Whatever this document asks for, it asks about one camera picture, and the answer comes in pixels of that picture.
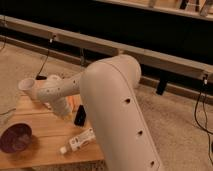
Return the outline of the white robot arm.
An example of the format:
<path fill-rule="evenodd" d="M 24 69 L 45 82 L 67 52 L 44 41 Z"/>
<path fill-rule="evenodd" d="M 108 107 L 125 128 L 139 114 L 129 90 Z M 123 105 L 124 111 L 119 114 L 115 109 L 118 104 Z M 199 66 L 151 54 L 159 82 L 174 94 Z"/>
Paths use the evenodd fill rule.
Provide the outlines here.
<path fill-rule="evenodd" d="M 81 97 L 109 171 L 164 171 L 134 93 L 140 77 L 139 62 L 122 54 L 93 62 L 69 79 L 48 79 L 37 97 L 57 115 L 67 113 L 63 98 Z"/>

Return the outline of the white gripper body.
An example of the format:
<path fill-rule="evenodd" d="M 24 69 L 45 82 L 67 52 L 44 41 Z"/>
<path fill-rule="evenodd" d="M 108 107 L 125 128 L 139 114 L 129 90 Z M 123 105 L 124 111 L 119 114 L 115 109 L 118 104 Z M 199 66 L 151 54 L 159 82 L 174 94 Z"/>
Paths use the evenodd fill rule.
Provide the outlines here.
<path fill-rule="evenodd" d="M 71 112 L 66 98 L 60 98 L 53 103 L 53 112 L 58 116 L 67 116 Z"/>

